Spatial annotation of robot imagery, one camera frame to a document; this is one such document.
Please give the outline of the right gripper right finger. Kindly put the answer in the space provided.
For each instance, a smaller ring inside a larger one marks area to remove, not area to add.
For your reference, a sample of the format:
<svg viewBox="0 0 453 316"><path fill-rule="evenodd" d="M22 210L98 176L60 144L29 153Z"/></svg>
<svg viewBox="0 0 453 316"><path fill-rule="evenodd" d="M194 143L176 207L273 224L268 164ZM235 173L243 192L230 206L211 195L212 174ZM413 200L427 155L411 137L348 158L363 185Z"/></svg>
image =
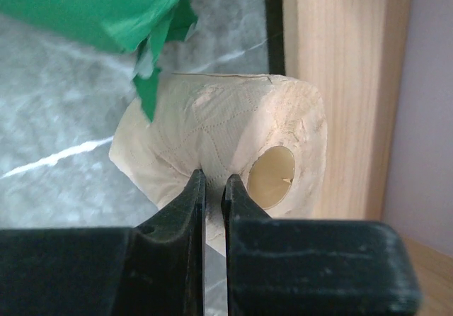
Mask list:
<svg viewBox="0 0 453 316"><path fill-rule="evenodd" d="M230 315L415 315L423 294L394 229L273 219L238 175L222 197Z"/></svg>

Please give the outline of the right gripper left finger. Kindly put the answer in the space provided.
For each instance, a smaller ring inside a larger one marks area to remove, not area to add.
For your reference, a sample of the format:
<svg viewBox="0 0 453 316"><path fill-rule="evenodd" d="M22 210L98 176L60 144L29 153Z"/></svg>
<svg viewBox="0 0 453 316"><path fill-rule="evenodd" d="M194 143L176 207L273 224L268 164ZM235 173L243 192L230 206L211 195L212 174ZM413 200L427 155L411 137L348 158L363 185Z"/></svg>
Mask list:
<svg viewBox="0 0 453 316"><path fill-rule="evenodd" d="M202 315L205 175L137 227L1 231L2 315Z"/></svg>

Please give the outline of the green brown paper roll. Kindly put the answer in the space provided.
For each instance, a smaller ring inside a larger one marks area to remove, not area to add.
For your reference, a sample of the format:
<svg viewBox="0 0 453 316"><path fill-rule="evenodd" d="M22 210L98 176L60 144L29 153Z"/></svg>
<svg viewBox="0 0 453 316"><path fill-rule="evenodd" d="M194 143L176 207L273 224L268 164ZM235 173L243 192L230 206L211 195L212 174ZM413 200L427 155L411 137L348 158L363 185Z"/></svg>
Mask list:
<svg viewBox="0 0 453 316"><path fill-rule="evenodd" d="M164 45L197 24L190 0L1 0L1 12L104 52L136 53L133 81L150 120Z"/></svg>

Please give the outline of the wooden two-tier shelf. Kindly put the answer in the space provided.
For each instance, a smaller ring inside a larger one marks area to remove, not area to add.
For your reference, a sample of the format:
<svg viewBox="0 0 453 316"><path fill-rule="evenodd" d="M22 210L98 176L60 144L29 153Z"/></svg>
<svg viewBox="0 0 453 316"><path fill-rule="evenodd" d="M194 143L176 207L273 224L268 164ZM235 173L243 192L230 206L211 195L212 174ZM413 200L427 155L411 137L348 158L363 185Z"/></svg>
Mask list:
<svg viewBox="0 0 453 316"><path fill-rule="evenodd" d="M452 314L452 0L283 0L285 67L317 85L328 153L316 218L405 238L422 315Z"/></svg>

